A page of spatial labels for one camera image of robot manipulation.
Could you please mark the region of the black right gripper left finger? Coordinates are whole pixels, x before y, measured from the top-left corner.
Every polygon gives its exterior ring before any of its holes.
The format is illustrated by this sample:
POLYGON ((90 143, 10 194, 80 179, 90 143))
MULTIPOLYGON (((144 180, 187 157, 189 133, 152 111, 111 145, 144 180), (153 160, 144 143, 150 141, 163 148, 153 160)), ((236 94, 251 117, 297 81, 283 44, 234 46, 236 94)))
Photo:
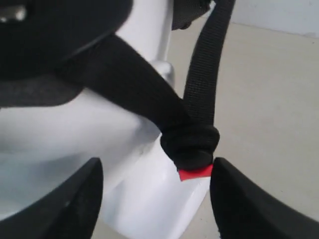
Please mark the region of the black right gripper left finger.
POLYGON ((91 158, 59 187, 0 222, 2 239, 89 239, 103 197, 103 168, 91 158))

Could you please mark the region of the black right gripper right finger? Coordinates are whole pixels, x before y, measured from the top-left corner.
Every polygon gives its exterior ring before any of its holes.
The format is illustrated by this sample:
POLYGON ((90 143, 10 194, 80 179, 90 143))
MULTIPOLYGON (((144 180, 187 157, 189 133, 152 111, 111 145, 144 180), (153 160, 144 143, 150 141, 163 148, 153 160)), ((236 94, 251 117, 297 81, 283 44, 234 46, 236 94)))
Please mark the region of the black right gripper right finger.
POLYGON ((277 200, 224 158, 216 158, 210 199, 222 239, 317 239, 319 223, 277 200))

